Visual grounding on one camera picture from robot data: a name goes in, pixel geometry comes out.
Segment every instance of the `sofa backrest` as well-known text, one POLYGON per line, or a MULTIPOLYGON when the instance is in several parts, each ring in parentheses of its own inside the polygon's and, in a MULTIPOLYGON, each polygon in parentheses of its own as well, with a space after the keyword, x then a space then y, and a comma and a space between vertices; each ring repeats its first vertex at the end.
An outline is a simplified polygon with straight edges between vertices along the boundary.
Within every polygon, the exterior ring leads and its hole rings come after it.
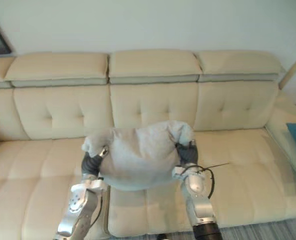
POLYGON ((16 105, 13 100, 14 89, 0 89, 0 141, 28 140, 16 105))
MULTIPOLYGON (((76 71, 71 69, 72 53, 67 55, 70 58, 67 66, 64 61, 60 62, 59 71, 47 64, 44 53, 43 61, 37 57, 35 63, 29 56, 29 69, 36 69, 35 77, 33 72, 25 74, 22 60, 15 59, 5 81, 10 86, 24 87, 0 89, 0 141, 77 138, 96 129, 137 128, 165 120, 187 122, 196 131, 262 128, 278 93, 274 80, 280 63, 264 53, 266 64, 261 70, 257 65, 251 70, 251 63, 260 61, 260 54, 255 52, 252 59, 251 52, 230 53, 227 57, 225 51, 223 57, 235 62, 233 69, 226 73, 229 66, 224 63, 227 61, 221 62, 221 67, 210 67, 216 62, 213 59, 220 57, 217 51, 215 57, 210 58, 209 52, 204 58, 202 52, 197 53, 198 59, 202 59, 200 64, 188 51, 116 52, 109 66, 113 81, 105 85, 102 85, 106 81, 104 54, 78 53, 76 71), (84 64, 88 76, 80 70, 80 59, 91 61, 84 64), (95 70, 89 70, 91 65, 95 65, 95 70), (215 70, 211 73, 213 76, 203 74, 200 66, 215 70), (56 75, 48 74, 47 68, 56 75), (87 77, 90 80, 84 85, 82 79, 87 77), (56 86, 51 86, 52 78, 56 86), (75 79, 74 85, 79 86, 67 86, 70 85, 68 79, 75 79), (50 85, 30 87, 34 81, 36 86, 50 85)), ((50 56, 52 58, 56 62, 62 55, 50 56)))

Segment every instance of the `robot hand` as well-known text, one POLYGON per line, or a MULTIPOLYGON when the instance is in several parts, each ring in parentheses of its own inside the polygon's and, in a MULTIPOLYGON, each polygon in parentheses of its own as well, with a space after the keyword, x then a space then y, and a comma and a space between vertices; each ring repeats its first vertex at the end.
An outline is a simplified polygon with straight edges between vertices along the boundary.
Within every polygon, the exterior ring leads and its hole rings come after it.
POLYGON ((198 149, 195 142, 189 146, 176 145, 181 166, 173 169, 174 178, 181 179, 181 191, 196 240, 222 240, 213 208, 205 188, 205 168, 198 166, 198 149))
POLYGON ((82 161, 82 180, 71 187, 69 207, 59 224, 54 240, 83 240, 89 229, 99 218, 102 208, 102 192, 107 190, 103 178, 99 177, 102 160, 109 150, 104 147, 100 154, 90 157, 88 153, 82 161), (91 218, 96 209, 97 216, 91 218))

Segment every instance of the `black cable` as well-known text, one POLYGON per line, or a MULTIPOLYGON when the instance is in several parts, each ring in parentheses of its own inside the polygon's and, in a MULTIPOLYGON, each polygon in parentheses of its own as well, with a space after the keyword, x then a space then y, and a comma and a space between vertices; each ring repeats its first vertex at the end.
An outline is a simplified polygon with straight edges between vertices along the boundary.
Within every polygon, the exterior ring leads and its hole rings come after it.
POLYGON ((212 182, 211 182, 211 190, 210 190, 210 193, 208 195, 208 199, 210 199, 213 192, 214 192, 214 186, 215 186, 214 174, 213 174, 211 169, 206 168, 205 171, 209 171, 211 173, 211 180, 212 180, 212 182))
POLYGON ((100 199, 100 210, 99 210, 99 213, 98 213, 98 216, 96 217, 96 219, 92 222, 92 224, 90 225, 90 228, 92 228, 92 226, 96 223, 96 221, 98 220, 100 214, 101 214, 101 210, 102 210, 102 195, 101 195, 101 199, 100 199))
POLYGON ((199 165, 190 165, 190 166, 186 167, 180 175, 183 175, 190 168, 201 168, 201 170, 200 170, 201 172, 205 170, 205 168, 203 168, 203 167, 201 167, 199 165))

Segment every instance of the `wooden pole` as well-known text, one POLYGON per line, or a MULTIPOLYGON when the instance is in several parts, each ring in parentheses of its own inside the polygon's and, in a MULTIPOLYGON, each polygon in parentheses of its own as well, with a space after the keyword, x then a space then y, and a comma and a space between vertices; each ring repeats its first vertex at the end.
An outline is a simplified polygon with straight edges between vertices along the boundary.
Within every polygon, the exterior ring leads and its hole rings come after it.
POLYGON ((293 77, 296 73, 296 62, 292 65, 290 70, 285 74, 284 78, 279 83, 279 88, 283 89, 284 86, 288 83, 288 81, 293 77))

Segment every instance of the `tufted leather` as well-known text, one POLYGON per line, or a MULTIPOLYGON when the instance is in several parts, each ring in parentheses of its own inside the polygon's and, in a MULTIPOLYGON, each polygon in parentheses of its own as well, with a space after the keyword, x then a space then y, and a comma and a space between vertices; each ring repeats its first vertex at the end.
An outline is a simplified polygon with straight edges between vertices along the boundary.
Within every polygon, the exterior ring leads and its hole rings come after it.
POLYGON ((116 128, 138 128, 178 120, 193 126, 197 107, 197 83, 111 85, 116 128))
POLYGON ((107 85, 16 88, 14 101, 34 140, 78 138, 113 126, 107 85))
POLYGON ((13 101, 13 89, 0 89, 0 141, 29 139, 13 101))
POLYGON ((273 81, 204 82, 198 86, 197 131, 262 128, 278 94, 273 81))
MULTIPOLYGON (((0 143, 0 240, 52 239, 80 183, 82 138, 0 143)), ((108 194, 86 239, 107 238, 108 194)))
MULTIPOLYGON (((264 128, 196 132, 199 164, 213 168, 211 198, 222 228, 296 217, 296 174, 264 128)), ((207 178, 207 189, 210 179, 207 178)), ((189 231, 179 185, 111 188, 108 228, 117 237, 189 231)))

